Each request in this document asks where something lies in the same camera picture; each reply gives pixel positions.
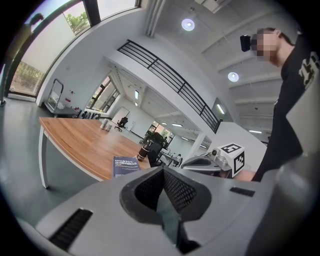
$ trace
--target round ceiling light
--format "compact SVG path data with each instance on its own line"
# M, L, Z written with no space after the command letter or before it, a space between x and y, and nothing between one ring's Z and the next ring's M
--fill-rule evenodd
M195 28L195 23L192 19L186 18L181 22L181 26L186 31L192 31Z
M231 81L231 82L236 82L239 80L239 76L236 72L231 72L228 74L228 79Z

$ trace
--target white table leg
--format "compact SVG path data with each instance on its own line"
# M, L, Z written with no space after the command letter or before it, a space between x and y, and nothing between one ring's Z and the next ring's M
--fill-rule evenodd
M45 135L45 130L43 126L40 127L39 135L39 167L42 185L47 188L48 178L47 178L47 165L46 165L46 150L47 150L47 136Z

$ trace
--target black hair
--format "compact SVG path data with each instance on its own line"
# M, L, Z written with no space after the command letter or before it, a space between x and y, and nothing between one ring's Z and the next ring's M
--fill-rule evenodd
M35 14L32 18L31 18L31 20L30 20L30 25L34 25L34 24L36 24L38 21L40 21L40 20L43 20L44 19L44 16L41 14L41 13L37 13L37 14Z
M273 32L275 31L276 28L273 28L273 27L266 27L266 28L260 28L257 30L256 34L254 34L251 38L251 49L253 51L256 51L257 50L257 38L258 38L258 34L265 34L266 31L269 31L269 32ZM291 42L290 38L281 31L281 34L280 34L280 38L283 38L289 45L291 46L294 46L294 44Z

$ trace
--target book cover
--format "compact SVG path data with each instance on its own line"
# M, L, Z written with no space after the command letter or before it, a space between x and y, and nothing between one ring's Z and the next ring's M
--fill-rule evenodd
M113 157L113 177L130 174L140 171L140 165L136 157L114 156Z

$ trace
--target person in yellow shirt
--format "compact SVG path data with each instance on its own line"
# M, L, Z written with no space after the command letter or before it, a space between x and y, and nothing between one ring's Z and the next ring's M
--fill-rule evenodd
M12 61L15 59L20 48L23 46L26 40L32 35L31 27L35 25L37 22L43 21L43 19L44 19L44 16L41 13L37 13L31 18L29 23L23 24L22 28L19 30L18 34L14 37L8 50L5 53L3 74L2 74L2 79L0 81L0 107L6 104L6 101L4 100L5 84L8 78L10 65Z

